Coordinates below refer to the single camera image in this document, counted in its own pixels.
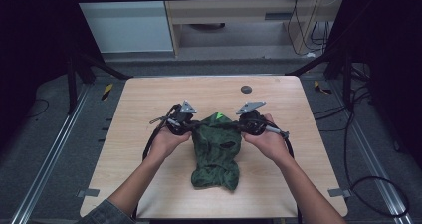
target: gray carpet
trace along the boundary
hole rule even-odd
[[[231,60],[219,62],[162,62],[162,63],[130,63],[111,64],[129,75],[136,76],[200,76],[200,75],[245,75],[245,74],[283,74],[301,66],[305,61],[280,59]],[[94,167],[106,138],[104,127],[109,126],[108,118],[112,118],[121,94],[124,81],[117,80],[102,71],[96,70],[99,76],[91,85],[88,99],[78,118],[53,173],[42,193],[34,211],[35,220],[77,220],[82,198],[76,196],[77,191],[88,187]],[[313,112],[321,112],[339,106],[335,95],[327,95],[315,91],[314,80],[302,79],[305,92]],[[113,83],[113,89],[107,101],[101,101],[104,88]],[[321,86],[331,89],[329,83],[320,81]],[[44,161],[54,139],[63,124],[67,108],[67,80],[59,77],[43,84],[37,93],[38,99],[49,102],[48,108],[41,114],[28,118],[12,140],[13,149],[2,156],[0,168],[0,219],[13,216],[23,197],[30,188],[39,168]],[[410,216],[415,223],[422,223],[422,199],[418,187],[422,185],[422,172],[410,155],[396,152],[392,140],[380,121],[377,111],[369,104],[369,99],[356,105],[356,121],[358,121],[372,148],[391,180],[405,190],[411,202]],[[34,103],[31,114],[41,112],[46,103]],[[329,118],[319,120],[321,130],[338,129],[346,124],[343,112]],[[343,167],[344,131],[322,131],[321,136],[332,163],[341,188],[348,188]],[[348,140],[348,166],[352,180],[369,175],[370,172],[362,157],[352,133]],[[359,192],[368,201],[382,210],[387,210],[384,201],[373,182],[364,183]],[[392,218],[381,216],[368,209],[355,197],[347,200],[349,223],[395,223]]]

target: wall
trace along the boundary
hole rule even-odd
[[[81,4],[104,55],[172,52],[163,2]]]

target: small round object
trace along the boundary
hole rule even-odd
[[[252,92],[252,88],[251,88],[250,86],[243,86],[243,87],[240,89],[240,91],[241,91],[243,94],[249,94],[249,93],[251,93],[251,92]]]

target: floor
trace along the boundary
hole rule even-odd
[[[306,64],[320,51],[299,56],[290,46],[289,37],[281,23],[270,24],[226,24],[222,29],[185,26],[181,40],[180,54],[173,58],[148,58],[144,61],[109,64],[127,74],[148,76],[200,76],[200,75],[243,75],[284,74]],[[321,75],[324,64],[302,76],[304,89],[316,118],[328,109],[342,106],[341,78],[326,81]],[[118,103],[124,81],[94,69],[98,78],[91,86],[78,82],[78,91],[88,91],[84,107],[73,124],[72,132],[54,160],[44,185],[40,186],[35,204],[28,210],[29,223],[73,223],[79,218],[82,198],[81,190],[88,187],[92,172],[101,152],[106,130],[110,125]],[[319,81],[323,90],[315,89]],[[113,89],[106,101],[101,100],[105,87],[113,83]],[[353,82],[357,89],[361,82]],[[29,117],[13,139],[14,148],[2,156],[0,166],[0,223],[9,223],[18,210],[67,118],[66,77],[40,86]],[[411,209],[405,219],[385,217],[367,208],[355,197],[347,199],[349,223],[422,223],[422,172],[405,152],[396,152],[391,136],[370,104],[370,98],[356,103],[356,118],[350,129],[348,142],[348,164],[353,180],[374,172],[386,172],[391,180],[399,183],[408,196]],[[333,165],[340,186],[348,186],[343,166],[344,133],[333,131],[344,127],[347,112],[317,121],[322,140]],[[381,169],[374,169],[370,153],[376,157]],[[361,193],[370,204],[385,205],[385,196],[380,194],[382,183],[368,183],[360,187]],[[286,220],[295,223],[295,219]]]

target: green cloth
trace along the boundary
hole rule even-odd
[[[202,120],[203,125],[192,131],[195,147],[196,170],[191,182],[194,187],[225,186],[236,189],[239,183],[239,167],[233,160],[239,153],[242,137],[232,121],[216,112]]]

